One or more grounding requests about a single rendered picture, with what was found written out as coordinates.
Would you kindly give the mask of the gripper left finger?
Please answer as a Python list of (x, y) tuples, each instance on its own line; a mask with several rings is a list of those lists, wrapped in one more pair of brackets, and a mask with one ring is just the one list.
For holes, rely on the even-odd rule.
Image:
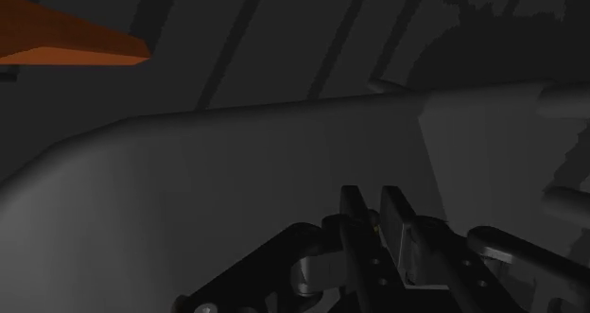
[(405, 286), (359, 189), (340, 190), (321, 226), (294, 223), (188, 296), (171, 313), (305, 313), (325, 290), (344, 294), (328, 313), (394, 313)]

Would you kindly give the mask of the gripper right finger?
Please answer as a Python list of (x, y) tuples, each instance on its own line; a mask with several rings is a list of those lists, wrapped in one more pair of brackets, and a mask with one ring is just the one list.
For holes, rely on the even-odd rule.
[[(415, 283), (448, 286), (462, 313), (563, 313), (548, 312), (557, 301), (573, 305), (573, 313), (590, 313), (590, 268), (492, 226), (458, 235), (439, 218), (417, 215), (397, 186), (382, 188), (380, 229), (395, 264), (403, 268), (407, 252)], [(537, 292), (529, 311), (484, 258), (531, 268)]]

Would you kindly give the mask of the orange flat board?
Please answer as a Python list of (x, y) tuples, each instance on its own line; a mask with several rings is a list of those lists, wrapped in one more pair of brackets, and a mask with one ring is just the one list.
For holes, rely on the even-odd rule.
[(0, 65), (112, 65), (146, 61), (131, 35), (27, 0), (0, 0)]

